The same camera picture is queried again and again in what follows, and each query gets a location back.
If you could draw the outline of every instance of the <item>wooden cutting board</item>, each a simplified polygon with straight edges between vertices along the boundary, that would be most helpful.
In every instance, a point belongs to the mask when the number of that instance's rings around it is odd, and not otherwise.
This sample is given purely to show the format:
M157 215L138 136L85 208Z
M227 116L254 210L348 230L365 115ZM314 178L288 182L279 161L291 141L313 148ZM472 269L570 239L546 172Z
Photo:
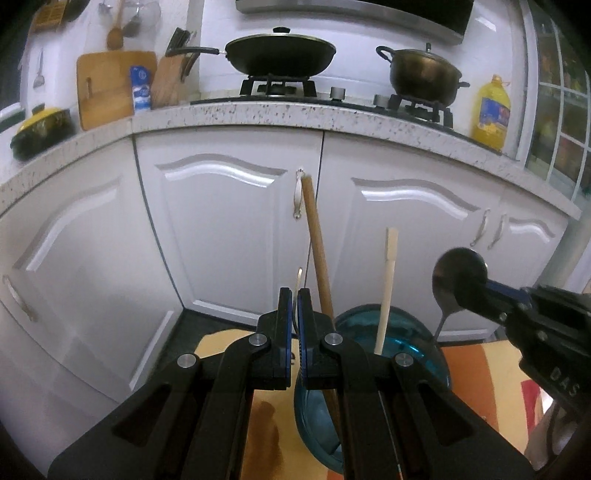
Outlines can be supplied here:
M104 51L87 53L76 62L80 124L83 130L134 114L129 68L141 65L156 72L153 51Z

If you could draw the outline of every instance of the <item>yellow bottle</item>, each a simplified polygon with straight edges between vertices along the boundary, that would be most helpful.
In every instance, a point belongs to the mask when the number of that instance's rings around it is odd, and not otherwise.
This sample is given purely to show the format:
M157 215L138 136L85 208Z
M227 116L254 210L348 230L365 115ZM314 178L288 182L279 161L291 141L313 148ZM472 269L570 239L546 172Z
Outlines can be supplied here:
M507 136L511 101L503 88L501 77L492 76L492 81L479 91L472 112L472 134L477 142L501 151Z

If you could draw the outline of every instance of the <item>spoon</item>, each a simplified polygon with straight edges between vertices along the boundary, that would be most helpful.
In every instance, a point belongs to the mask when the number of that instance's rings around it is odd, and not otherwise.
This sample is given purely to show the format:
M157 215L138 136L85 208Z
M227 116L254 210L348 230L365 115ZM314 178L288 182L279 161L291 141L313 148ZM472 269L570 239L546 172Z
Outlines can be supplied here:
M39 54L39 69L37 70L37 77L33 80L33 88L39 88L41 85L45 85L45 77L43 76L43 49Z
M121 19L123 17L123 7L125 0L119 3L117 18L109 33L107 34L107 48L109 50L121 50L123 48L123 30L121 30Z
M464 247L452 248L437 260L433 269L433 296L441 308L441 320L433 336L433 343L437 342L447 317L464 310L458 305L454 294L457 282L462 277L470 277L475 281L486 283L488 280L486 263L474 250Z

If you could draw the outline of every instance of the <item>countertop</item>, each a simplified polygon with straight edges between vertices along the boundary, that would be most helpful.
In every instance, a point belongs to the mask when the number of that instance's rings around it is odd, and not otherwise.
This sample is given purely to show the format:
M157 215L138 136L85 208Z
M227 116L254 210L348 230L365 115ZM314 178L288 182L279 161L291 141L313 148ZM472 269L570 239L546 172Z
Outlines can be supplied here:
M286 101L216 101L142 113L83 132L27 163L14 160L0 144L0 215L51 175L84 155L121 138L143 132L210 125L266 125L341 132L394 142L459 161L516 185L570 217L580 209L548 183L507 157L455 135L405 119L333 105Z

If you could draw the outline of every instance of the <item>pan handle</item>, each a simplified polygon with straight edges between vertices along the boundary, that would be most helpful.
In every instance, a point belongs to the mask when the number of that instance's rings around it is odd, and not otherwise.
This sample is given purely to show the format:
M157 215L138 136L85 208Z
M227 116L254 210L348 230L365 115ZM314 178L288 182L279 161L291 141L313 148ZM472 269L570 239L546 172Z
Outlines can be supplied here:
M174 57L176 55L185 55L187 53L210 53L212 55L219 55L223 53L219 50L219 48L211 48L211 47L180 47L180 48L170 48L166 51L165 55L167 57Z
M392 63L392 59L394 58L394 55L396 55L396 50L394 50L393 48L390 47L385 47L384 45L380 45L379 47L376 47L375 49L376 53L382 57L384 60L388 60L388 62ZM392 58L389 58L384 52L387 51L390 55L392 55Z

